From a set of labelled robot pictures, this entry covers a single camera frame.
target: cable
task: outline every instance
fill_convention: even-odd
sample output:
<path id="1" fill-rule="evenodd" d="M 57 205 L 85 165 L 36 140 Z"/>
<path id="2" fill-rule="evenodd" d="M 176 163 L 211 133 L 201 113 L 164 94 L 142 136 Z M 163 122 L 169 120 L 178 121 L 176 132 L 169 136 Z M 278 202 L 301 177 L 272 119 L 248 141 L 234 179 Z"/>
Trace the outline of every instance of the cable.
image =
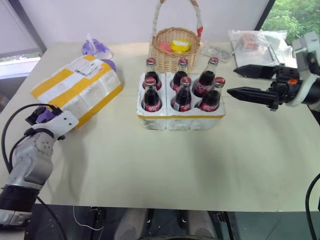
<path id="1" fill-rule="evenodd" d="M 58 225 L 58 228 L 60 229 L 60 232 L 63 235 L 63 239 L 67 240 L 66 233 L 63 230 L 61 222 L 59 221 L 59 219 L 57 218 L 55 213 L 51 210 L 51 208 L 39 196 L 37 196 L 36 199 L 47 209 L 47 211 L 50 213 L 50 215 L 53 217 L 53 219 L 55 220 L 56 224 Z"/>
<path id="2" fill-rule="evenodd" d="M 10 167 L 13 169 L 13 164 L 12 164 L 12 157 L 14 155 L 14 151 L 16 149 L 16 147 L 26 138 L 27 136 L 23 136 L 22 138 L 20 138 L 12 147 L 10 154 L 9 154 L 9 165 Z"/>
<path id="3" fill-rule="evenodd" d="M 317 236 L 316 236 L 315 228 L 314 228 L 314 225 L 313 225 L 312 219 L 311 219 L 309 199 L 310 199 L 311 191 L 319 179 L 320 179 L 320 173 L 312 180 L 312 182 L 310 183 L 310 185 L 308 187 L 308 190 L 306 191 L 306 195 L 305 195 L 305 214 L 306 214 L 306 220 L 309 225 L 312 240 L 317 240 Z"/>
<path id="4" fill-rule="evenodd" d="M 6 153 L 6 133 L 7 133 L 7 130 L 8 130 L 8 127 L 10 125 L 10 123 L 12 122 L 12 120 L 14 119 L 14 117 L 20 113 L 22 110 L 24 109 L 27 109 L 27 108 L 31 108 L 31 107 L 37 107 L 37 106 L 46 106 L 46 107 L 50 107 L 52 110 L 56 109 L 55 106 L 51 105 L 51 104 L 45 104 L 45 103 L 34 103 L 34 104 L 29 104 L 29 105 L 25 105 L 21 108 L 19 108 L 17 111 L 15 111 L 10 117 L 9 119 L 6 121 L 5 125 L 4 125 L 4 128 L 2 130 L 2 135 L 1 135 L 1 151 L 2 151 L 2 156 L 3 156 L 3 160 L 4 160 L 4 163 L 6 165 L 6 168 L 9 172 L 9 174 L 11 173 L 12 169 L 13 169 L 13 166 L 12 166 L 12 156 L 13 156 L 13 152 L 15 150 L 15 148 L 18 146 L 18 144 L 20 142 L 22 142 L 24 140 L 24 138 L 20 138 L 18 140 L 18 142 L 13 146 L 13 148 L 11 149 L 10 151 L 10 156 L 11 156 L 11 162 L 8 161 L 8 157 L 7 157 L 7 153 Z M 56 222 L 60 232 L 62 233 L 63 235 L 63 239 L 64 240 L 67 240 L 67 235 L 63 229 L 63 227 L 61 226 L 61 223 L 59 221 L 59 219 L 57 218 L 57 216 L 55 215 L 55 213 L 51 210 L 51 208 L 45 204 L 45 202 L 39 197 L 37 196 L 36 199 L 47 209 L 47 211 L 49 212 L 49 214 L 52 216 L 52 218 L 54 219 L 54 221 Z"/>
<path id="5" fill-rule="evenodd" d="M 101 238 L 102 233 L 104 232 L 104 230 L 105 230 L 105 227 L 103 227 L 103 229 L 101 230 L 98 240 L 100 240 L 100 238 Z"/>
<path id="6" fill-rule="evenodd" d="M 51 105 L 51 104 L 45 104 L 45 103 L 34 103 L 34 104 L 29 104 L 29 105 L 25 105 L 21 108 L 19 108 L 17 111 L 15 111 L 8 119 L 8 121 L 6 121 L 3 131 L 2 131 L 2 135 L 1 135 L 1 151 L 2 151 L 2 156 L 3 156 L 3 160 L 4 163 L 6 165 L 6 168 L 8 169 L 8 172 L 11 173 L 12 171 L 12 167 L 9 164 L 8 158 L 7 158 L 7 154 L 6 154 L 6 133 L 9 127 L 9 124 L 11 123 L 12 119 L 14 119 L 14 117 L 20 113 L 22 110 L 27 109 L 27 108 L 31 108 L 31 107 L 37 107 L 37 106 L 46 106 L 46 107 L 50 107 L 51 109 L 55 109 L 55 106 Z"/>
<path id="7" fill-rule="evenodd" d="M 76 222 L 79 226 L 81 226 L 81 227 L 87 227 L 87 228 L 89 228 L 89 229 L 91 229 L 91 230 L 94 230 L 94 231 L 100 231 L 100 230 L 104 229 L 104 227 L 105 227 L 105 226 L 102 226 L 102 227 L 100 227 L 100 228 L 93 228 L 92 226 L 89 226 L 89 225 L 86 225 L 86 224 L 81 224 L 80 222 L 78 222 L 78 220 L 77 220 L 77 218 L 76 218 L 76 215 L 75 215 L 75 206 L 73 206 L 73 218 L 74 218 L 75 222 Z"/>

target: yellow tape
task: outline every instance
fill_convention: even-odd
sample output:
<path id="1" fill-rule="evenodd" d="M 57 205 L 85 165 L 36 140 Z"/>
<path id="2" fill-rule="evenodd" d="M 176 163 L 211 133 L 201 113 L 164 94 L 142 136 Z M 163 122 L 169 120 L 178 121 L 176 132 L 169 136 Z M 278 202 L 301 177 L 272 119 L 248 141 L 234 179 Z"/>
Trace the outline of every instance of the yellow tape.
<path id="1" fill-rule="evenodd" d="M 96 58 L 94 56 L 92 56 L 92 55 L 84 55 L 83 59 L 88 60 L 88 61 L 91 62 L 91 61 L 95 60 Z"/>
<path id="2" fill-rule="evenodd" d="M 100 70 L 94 77 L 92 77 L 91 79 L 88 79 L 85 77 L 82 78 L 75 85 L 73 85 L 72 88 L 68 89 L 67 91 L 63 92 L 59 96 L 57 96 L 54 99 L 52 99 L 51 101 L 49 101 L 49 104 L 52 104 L 52 105 L 55 105 L 55 106 L 62 108 L 71 99 L 73 99 L 75 96 L 79 95 L 83 90 L 85 90 L 87 87 L 89 87 L 95 81 L 97 81 L 102 75 L 104 75 L 105 73 L 109 72 L 112 69 L 105 62 L 103 62 L 101 64 L 101 66 L 103 67 L 103 69 Z"/>
<path id="3" fill-rule="evenodd" d="M 192 115 L 192 116 L 181 116 L 181 115 L 172 115 L 172 116 L 143 116 L 138 115 L 138 118 L 140 119 L 222 119 L 224 115 L 215 115 L 215 116 L 209 116 L 209 115 Z"/>
<path id="4" fill-rule="evenodd" d="M 35 89 L 32 90 L 31 94 L 38 98 L 41 94 L 45 93 L 49 89 L 51 89 L 53 86 L 57 85 L 67 77 L 71 76 L 74 72 L 69 69 L 62 69 L 60 72 L 58 72 L 53 77 L 50 77 L 48 80 L 41 83 L 39 86 L 37 86 Z"/>
<path id="5" fill-rule="evenodd" d="M 91 108 L 85 115 L 79 118 L 79 123 L 74 129 L 81 127 L 87 122 L 93 115 L 99 112 L 105 105 L 107 105 L 115 96 L 117 96 L 122 90 L 122 85 L 117 86 L 112 92 L 109 93 L 104 99 L 102 99 L 97 105 Z"/>

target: black cable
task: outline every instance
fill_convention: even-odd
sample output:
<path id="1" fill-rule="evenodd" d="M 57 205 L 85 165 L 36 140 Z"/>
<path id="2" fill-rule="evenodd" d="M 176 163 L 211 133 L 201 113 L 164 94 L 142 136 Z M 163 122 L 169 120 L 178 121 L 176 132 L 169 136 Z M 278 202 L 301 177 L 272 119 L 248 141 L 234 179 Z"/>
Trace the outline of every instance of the black cable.
<path id="1" fill-rule="evenodd" d="M 51 210 L 51 208 L 39 196 L 37 196 L 36 199 L 47 209 L 47 211 L 50 213 L 50 215 L 53 217 L 53 219 L 55 220 L 56 224 L 58 225 L 58 228 L 60 229 L 60 232 L 63 235 L 63 239 L 67 240 L 66 233 L 63 230 L 61 222 L 59 221 L 59 219 L 57 218 L 55 213 Z"/>
<path id="2" fill-rule="evenodd" d="M 17 111 L 15 111 L 8 119 L 8 121 L 6 121 L 3 131 L 2 131 L 2 135 L 1 135 L 1 151 L 2 151 L 2 156 L 3 156 L 3 160 L 5 163 L 6 168 L 8 169 L 8 172 L 11 173 L 12 171 L 12 167 L 9 164 L 8 158 L 7 158 L 7 154 L 6 154 L 6 133 L 8 130 L 8 127 L 10 125 L 10 123 L 12 122 L 12 119 L 14 119 L 14 117 L 20 113 L 22 110 L 27 109 L 27 108 L 31 108 L 31 107 L 37 107 L 37 106 L 47 106 L 50 108 L 55 108 L 55 106 L 50 105 L 50 104 L 45 104 L 45 103 L 34 103 L 34 104 L 29 104 L 29 105 L 25 105 L 21 108 L 19 108 Z"/>
<path id="3" fill-rule="evenodd" d="M 312 240 L 317 240 L 317 236 L 316 236 L 315 228 L 314 228 L 314 225 L 313 225 L 312 219 L 311 219 L 309 199 L 310 199 L 311 191 L 319 179 L 320 179 L 320 173 L 312 180 L 312 182 L 310 183 L 310 185 L 308 187 L 308 190 L 306 191 L 306 195 L 305 195 L 305 214 L 306 214 L 306 220 L 309 225 Z"/>
<path id="4" fill-rule="evenodd" d="M 14 151 L 16 149 L 16 147 L 26 138 L 27 136 L 23 136 L 22 138 L 20 138 L 12 147 L 10 154 L 9 154 L 9 165 L 11 167 L 11 169 L 14 168 L 13 164 L 12 164 L 12 157 L 14 155 Z"/>
<path id="5" fill-rule="evenodd" d="M 10 117 L 9 119 L 7 120 L 7 122 L 5 123 L 4 125 L 4 128 L 3 128 L 3 131 L 2 131 L 2 135 L 1 135 L 1 151 L 2 151 L 2 156 L 3 156 L 3 160 L 4 160 L 4 163 L 6 165 L 6 168 L 8 170 L 9 173 L 11 173 L 12 171 L 12 155 L 13 155 L 13 152 L 15 150 L 15 148 L 18 146 L 18 144 L 23 141 L 24 138 L 21 138 L 14 146 L 13 148 L 11 149 L 10 151 L 10 156 L 11 156 L 11 164 L 10 162 L 8 161 L 8 157 L 7 157 L 7 153 L 6 153 L 6 133 L 7 133 L 7 130 L 8 130 L 8 127 L 10 125 L 10 123 L 12 122 L 12 120 L 14 119 L 14 117 L 20 113 L 22 110 L 24 109 L 27 109 L 27 108 L 31 108 L 31 107 L 38 107 L 38 106 L 46 106 L 46 107 L 50 107 L 52 110 L 54 110 L 56 107 L 51 105 L 51 104 L 45 104 L 45 103 L 34 103 L 34 104 L 29 104 L 29 105 L 25 105 L 21 108 L 19 108 L 17 111 L 15 111 Z M 55 215 L 55 213 L 50 209 L 50 207 L 39 197 L 37 196 L 36 199 L 47 209 L 47 211 L 50 213 L 50 215 L 52 216 L 52 218 L 54 219 L 54 221 L 56 222 L 60 232 L 62 233 L 63 235 L 63 239 L 64 240 L 67 240 L 67 235 L 63 229 L 63 227 L 61 226 L 61 223 L 59 221 L 59 219 L 57 218 L 57 216 Z"/>

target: red packaged item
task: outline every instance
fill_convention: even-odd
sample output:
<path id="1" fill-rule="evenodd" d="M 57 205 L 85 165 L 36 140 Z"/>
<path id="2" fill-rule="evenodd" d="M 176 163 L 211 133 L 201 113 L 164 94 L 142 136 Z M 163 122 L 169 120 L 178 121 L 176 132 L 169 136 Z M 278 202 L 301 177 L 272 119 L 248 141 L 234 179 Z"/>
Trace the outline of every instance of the red packaged item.
<path id="1" fill-rule="evenodd" d="M 211 57 L 209 59 L 208 65 L 204 69 L 203 73 L 192 86 L 192 92 L 194 95 L 202 98 L 204 93 L 214 88 L 213 82 L 216 76 L 216 68 L 218 66 L 218 63 L 219 59 L 216 57 Z"/>
<path id="2" fill-rule="evenodd" d="M 191 109 L 191 92 L 190 92 L 191 79 L 184 76 L 180 80 L 180 87 L 171 100 L 171 106 L 178 112 L 186 112 Z"/>
<path id="3" fill-rule="evenodd" d="M 141 106 L 147 112 L 156 112 L 162 107 L 160 97 L 156 89 L 156 80 L 153 77 L 147 77 L 144 80 L 145 92 Z"/>
<path id="4" fill-rule="evenodd" d="M 214 79 L 214 89 L 207 91 L 202 100 L 195 105 L 196 108 L 199 108 L 204 112 L 214 112 L 219 108 L 220 98 L 221 98 L 221 90 L 225 85 L 226 81 L 223 77 L 217 76 Z"/>
<path id="5" fill-rule="evenodd" d="M 156 82 L 156 89 L 159 90 L 162 86 L 162 83 L 156 72 L 156 60 L 153 57 L 149 57 L 146 59 L 145 63 L 146 63 L 146 71 L 145 71 L 146 73 L 145 73 L 144 79 L 154 78 Z M 146 88 L 145 82 L 143 82 L 142 86 L 144 89 Z"/>
<path id="6" fill-rule="evenodd" d="M 259 42 L 257 36 L 251 33 L 244 33 L 239 40 L 239 47 L 244 52 L 253 52 L 258 50 Z"/>
<path id="7" fill-rule="evenodd" d="M 170 87 L 173 90 L 178 91 L 181 78 L 187 76 L 187 67 L 188 67 L 188 60 L 184 57 L 180 58 L 178 62 L 177 72 L 175 73 L 173 80 L 170 82 Z"/>

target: plastic bag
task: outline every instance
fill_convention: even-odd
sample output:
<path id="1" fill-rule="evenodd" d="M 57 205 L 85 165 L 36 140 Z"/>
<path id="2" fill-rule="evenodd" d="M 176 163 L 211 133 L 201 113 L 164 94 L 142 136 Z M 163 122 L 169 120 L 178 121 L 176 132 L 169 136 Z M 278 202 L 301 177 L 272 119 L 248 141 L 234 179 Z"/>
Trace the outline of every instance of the plastic bag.
<path id="1" fill-rule="evenodd" d="M 262 31 L 228 31 L 238 67 L 248 64 L 279 65 L 279 60 Z"/>

